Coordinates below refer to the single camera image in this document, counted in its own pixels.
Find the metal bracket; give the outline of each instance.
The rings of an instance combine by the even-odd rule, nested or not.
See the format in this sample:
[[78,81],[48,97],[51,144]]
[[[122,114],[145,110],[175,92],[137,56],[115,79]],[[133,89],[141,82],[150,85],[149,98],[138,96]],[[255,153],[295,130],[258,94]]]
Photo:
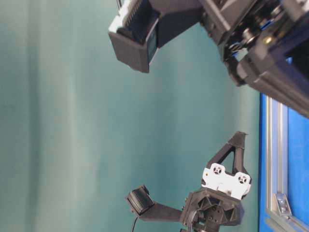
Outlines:
[[277,193],[275,194],[275,198],[276,198],[279,215],[281,217],[291,217],[292,211],[291,211],[289,201],[286,195],[282,193]]

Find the black plastic part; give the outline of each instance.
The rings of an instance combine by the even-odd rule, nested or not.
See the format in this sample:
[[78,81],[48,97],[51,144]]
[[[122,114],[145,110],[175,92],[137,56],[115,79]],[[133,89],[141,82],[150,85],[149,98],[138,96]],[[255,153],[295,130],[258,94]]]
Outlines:
[[257,0],[199,0],[206,14],[204,28],[216,45],[231,35]]
[[232,174],[237,172],[248,174],[243,166],[244,149],[246,133],[237,131],[233,137],[215,154],[207,163],[206,167],[210,168],[213,163],[221,164],[228,155],[234,153],[234,162]]
[[238,70],[245,74],[243,79],[252,88],[309,118],[309,73],[302,69],[309,66],[309,44],[301,53],[293,53],[309,40],[308,25],[307,17],[278,44],[275,39],[265,44],[264,38],[273,38],[273,34],[262,32],[255,47],[239,62]]
[[150,0],[150,2],[160,13],[159,48],[199,22],[203,13],[203,7],[198,0]]
[[181,211],[154,202],[145,186],[131,191],[126,197],[129,206],[137,217],[144,221],[179,221]]
[[239,225],[244,214],[240,200],[209,188],[189,194],[180,217],[184,226],[188,225],[190,213],[194,211],[197,211],[197,217],[192,222],[193,229],[208,232],[218,232],[221,225]]
[[128,10],[129,13],[123,21],[124,26],[119,28],[117,33],[143,44],[159,13],[152,9],[148,0],[132,0]]
[[138,216],[147,211],[155,203],[149,197],[148,190],[145,186],[140,186],[139,188],[131,191],[126,197],[128,203],[132,210],[134,210]]
[[131,39],[113,32],[109,32],[110,40],[119,61],[129,65],[132,69],[144,73],[149,72],[147,44],[139,44]]

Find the green curtain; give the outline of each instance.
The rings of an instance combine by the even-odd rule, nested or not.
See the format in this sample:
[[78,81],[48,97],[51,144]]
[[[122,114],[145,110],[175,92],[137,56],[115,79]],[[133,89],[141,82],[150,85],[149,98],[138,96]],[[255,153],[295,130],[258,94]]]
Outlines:
[[160,49],[150,74],[131,70],[107,34],[116,13],[113,0],[1,4],[0,231],[129,231],[133,188],[181,208],[235,131],[249,134],[253,185],[242,225],[220,231],[257,231],[258,92],[234,86],[199,25]]

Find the black triangular bracket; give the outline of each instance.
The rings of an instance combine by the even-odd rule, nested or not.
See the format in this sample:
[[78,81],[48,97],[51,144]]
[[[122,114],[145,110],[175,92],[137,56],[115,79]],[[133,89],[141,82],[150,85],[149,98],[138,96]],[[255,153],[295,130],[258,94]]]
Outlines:
[[237,131],[234,136],[215,154],[207,163],[207,168],[210,168],[213,163],[221,164],[228,155],[234,153],[234,162],[232,174],[237,172],[248,174],[243,166],[243,156],[245,150],[246,133]]

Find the black cable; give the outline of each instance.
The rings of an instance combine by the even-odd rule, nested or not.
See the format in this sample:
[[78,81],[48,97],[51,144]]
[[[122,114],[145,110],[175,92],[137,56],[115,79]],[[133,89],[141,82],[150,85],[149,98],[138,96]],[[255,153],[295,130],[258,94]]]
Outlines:
[[136,217],[133,221],[133,225],[132,225],[132,229],[131,229],[131,232],[134,232],[134,228],[135,228],[135,224],[136,224],[136,221],[137,219],[139,219],[138,217]]
[[116,2],[117,2],[117,5],[118,5],[118,9],[120,10],[120,8],[121,8],[121,6],[122,6],[121,0],[116,0]]

